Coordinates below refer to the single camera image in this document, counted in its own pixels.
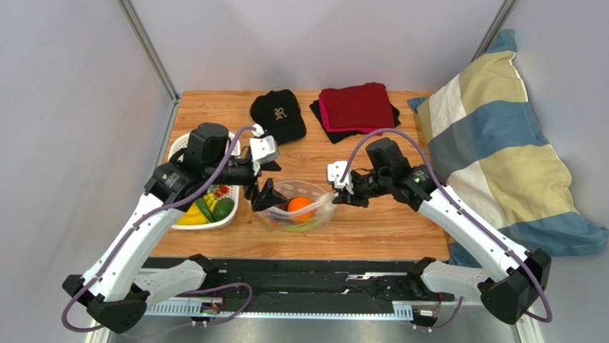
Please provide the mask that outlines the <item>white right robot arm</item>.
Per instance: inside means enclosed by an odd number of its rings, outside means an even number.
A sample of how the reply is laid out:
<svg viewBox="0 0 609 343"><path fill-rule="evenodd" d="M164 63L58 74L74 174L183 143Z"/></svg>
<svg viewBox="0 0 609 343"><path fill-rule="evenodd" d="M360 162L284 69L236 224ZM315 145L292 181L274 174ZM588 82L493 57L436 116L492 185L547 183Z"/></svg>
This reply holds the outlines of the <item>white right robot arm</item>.
<svg viewBox="0 0 609 343"><path fill-rule="evenodd" d="M381 138L367 145L372 168L360 174L349 161L327 166L327 182L335 204L368 207L372 198L391 195L436 223L479 264L460 267L425 257L409 271L433 293L478 299L496 319L516 324L537 301L548 303L552 259L542 249L530 250L492 227L442 183L427 165L411 166L397 143Z"/></svg>

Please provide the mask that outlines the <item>dark purple round fruit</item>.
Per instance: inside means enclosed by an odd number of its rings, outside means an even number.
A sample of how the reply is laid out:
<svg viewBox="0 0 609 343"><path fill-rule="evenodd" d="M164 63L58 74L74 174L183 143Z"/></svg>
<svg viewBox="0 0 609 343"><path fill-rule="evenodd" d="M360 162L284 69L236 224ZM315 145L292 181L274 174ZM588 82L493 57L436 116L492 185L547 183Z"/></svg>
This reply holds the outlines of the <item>dark purple round fruit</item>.
<svg viewBox="0 0 609 343"><path fill-rule="evenodd" d="M278 204L278 205L275 206L275 208L277 208L280 211L287 212L288 211L288 205L289 205L288 203Z"/></svg>

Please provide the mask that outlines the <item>orange fruit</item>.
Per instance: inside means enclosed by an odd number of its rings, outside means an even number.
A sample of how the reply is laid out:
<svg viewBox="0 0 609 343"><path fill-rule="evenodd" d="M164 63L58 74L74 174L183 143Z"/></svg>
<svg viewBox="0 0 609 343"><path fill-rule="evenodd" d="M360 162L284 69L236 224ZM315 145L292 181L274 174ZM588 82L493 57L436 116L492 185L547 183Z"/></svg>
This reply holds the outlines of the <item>orange fruit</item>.
<svg viewBox="0 0 609 343"><path fill-rule="evenodd" d="M313 201L308 197L295 197L290 199L288 205L289 212L302 212L298 215L292 216L292 221L297 224L304 224L310 221L314 216L315 212L312 210L307 210L304 212L304 209L309 205L312 205Z"/></svg>

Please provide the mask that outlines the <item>clear polka dot zip bag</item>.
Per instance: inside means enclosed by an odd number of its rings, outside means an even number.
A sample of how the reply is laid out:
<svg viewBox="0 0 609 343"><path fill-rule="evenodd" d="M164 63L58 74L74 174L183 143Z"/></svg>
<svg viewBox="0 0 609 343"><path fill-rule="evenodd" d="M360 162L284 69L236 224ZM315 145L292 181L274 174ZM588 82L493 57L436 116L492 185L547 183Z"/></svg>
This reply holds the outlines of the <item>clear polka dot zip bag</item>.
<svg viewBox="0 0 609 343"><path fill-rule="evenodd" d="M290 180L277 182L274 189L288 199L287 204L257 212L269 229L286 232L308 232L325 228L335 210L334 193L309 182Z"/></svg>

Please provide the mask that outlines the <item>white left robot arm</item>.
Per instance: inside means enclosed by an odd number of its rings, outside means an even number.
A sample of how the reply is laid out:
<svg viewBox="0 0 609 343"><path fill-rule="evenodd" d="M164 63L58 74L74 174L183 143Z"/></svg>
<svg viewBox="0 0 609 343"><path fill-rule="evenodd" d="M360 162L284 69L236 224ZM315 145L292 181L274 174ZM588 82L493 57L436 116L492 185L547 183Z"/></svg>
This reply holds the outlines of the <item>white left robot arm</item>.
<svg viewBox="0 0 609 343"><path fill-rule="evenodd" d="M215 293L207 281L218 269L200 254L154 274L139 272L160 239L213 185L243 187L255 211L286 202L272 182L258 185L264 170L279 169L275 138L258 124L249 129L253 137L242 158L234 154L240 133L230 134L216 123L194 129L187 145L153 171L129 221L105 253L85 273L64 280L69 306L83 305L95 329L123 334L163 301Z"/></svg>

